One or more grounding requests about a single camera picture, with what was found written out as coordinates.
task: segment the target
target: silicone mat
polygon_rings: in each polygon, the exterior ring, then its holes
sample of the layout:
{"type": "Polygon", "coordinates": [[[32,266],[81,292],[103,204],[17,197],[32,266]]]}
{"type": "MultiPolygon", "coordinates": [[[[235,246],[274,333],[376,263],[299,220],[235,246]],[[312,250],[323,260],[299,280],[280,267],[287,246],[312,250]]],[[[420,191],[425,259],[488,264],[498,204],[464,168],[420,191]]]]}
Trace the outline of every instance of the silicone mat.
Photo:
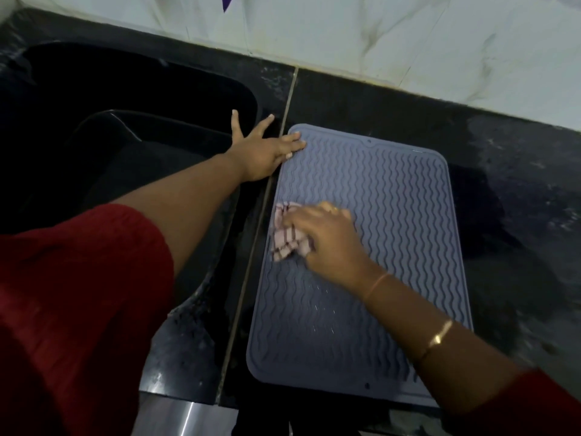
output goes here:
{"type": "MultiPolygon", "coordinates": [[[[306,124],[294,131],[308,144],[283,165],[275,202],[329,200],[348,208],[376,263],[471,329],[444,157],[306,124]]],[[[436,406],[363,304],[298,255],[274,263],[271,236],[246,351],[251,373],[272,384],[436,406]]]]}

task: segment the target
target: wet mat surface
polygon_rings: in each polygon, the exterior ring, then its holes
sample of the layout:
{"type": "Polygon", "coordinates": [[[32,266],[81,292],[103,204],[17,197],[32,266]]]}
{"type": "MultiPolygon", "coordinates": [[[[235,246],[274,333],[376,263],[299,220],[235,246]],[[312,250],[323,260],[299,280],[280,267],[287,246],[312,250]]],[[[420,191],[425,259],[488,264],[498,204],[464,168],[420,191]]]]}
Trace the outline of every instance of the wet mat surface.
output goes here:
{"type": "MultiPolygon", "coordinates": [[[[295,125],[307,148],[281,169],[275,202],[330,200],[351,210],[371,258],[472,328],[447,164],[431,150],[295,125]]],[[[403,351],[350,294],[271,238],[247,363],[260,381],[435,405],[403,351]]]]}

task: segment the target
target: person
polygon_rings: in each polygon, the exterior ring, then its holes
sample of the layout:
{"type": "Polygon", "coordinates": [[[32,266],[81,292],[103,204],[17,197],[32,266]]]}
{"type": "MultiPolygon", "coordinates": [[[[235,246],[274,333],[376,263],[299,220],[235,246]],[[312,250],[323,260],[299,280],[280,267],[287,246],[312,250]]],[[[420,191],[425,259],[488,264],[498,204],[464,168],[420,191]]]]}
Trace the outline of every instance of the person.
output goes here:
{"type": "MultiPolygon", "coordinates": [[[[305,142],[244,137],[228,152],[52,228],[0,236],[3,434],[130,434],[150,340],[174,276],[238,185],[305,142]]],[[[309,268],[360,298],[403,348],[458,434],[579,433],[581,405],[452,322],[366,255],[350,214],[323,202],[284,219],[309,234],[309,268]]]]}

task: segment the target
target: bracelet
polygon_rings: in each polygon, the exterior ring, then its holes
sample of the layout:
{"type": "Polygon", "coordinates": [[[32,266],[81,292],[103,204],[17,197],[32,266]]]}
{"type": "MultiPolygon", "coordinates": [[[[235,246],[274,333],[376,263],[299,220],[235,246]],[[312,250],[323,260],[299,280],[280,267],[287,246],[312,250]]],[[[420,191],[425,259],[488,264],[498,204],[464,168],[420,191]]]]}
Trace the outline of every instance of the bracelet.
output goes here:
{"type": "Polygon", "coordinates": [[[427,355],[430,353],[430,351],[432,351],[432,349],[434,347],[441,344],[442,340],[444,339],[444,337],[446,337],[446,334],[452,328],[453,324],[454,324],[453,320],[447,320],[447,322],[444,323],[444,326],[441,328],[441,330],[436,335],[434,335],[434,337],[430,340],[428,347],[422,353],[422,356],[420,356],[416,360],[416,362],[414,363],[414,366],[417,366],[418,364],[420,364],[427,357],[427,355]]]}
{"type": "Polygon", "coordinates": [[[378,278],[377,280],[375,280],[375,283],[373,284],[373,286],[369,289],[369,291],[367,291],[367,293],[363,296],[363,298],[361,300],[363,300],[363,304],[366,305],[367,304],[367,299],[369,298],[369,296],[373,293],[373,291],[375,290],[375,288],[379,285],[379,282],[382,281],[385,277],[387,277],[389,274],[386,272],[384,273],[380,278],[378,278]]]}

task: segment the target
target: red shirt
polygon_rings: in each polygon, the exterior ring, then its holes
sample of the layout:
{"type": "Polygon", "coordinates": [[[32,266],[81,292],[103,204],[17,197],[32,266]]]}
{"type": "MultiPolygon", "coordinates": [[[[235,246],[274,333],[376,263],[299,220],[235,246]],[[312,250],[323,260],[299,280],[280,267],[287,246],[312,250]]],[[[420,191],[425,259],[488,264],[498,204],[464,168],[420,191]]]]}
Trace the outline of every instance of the red shirt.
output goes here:
{"type": "MultiPolygon", "coordinates": [[[[0,236],[2,433],[130,434],[173,280],[162,234],[126,206],[0,236]]],[[[580,416],[534,371],[455,424],[471,435],[581,434],[580,416]]]]}

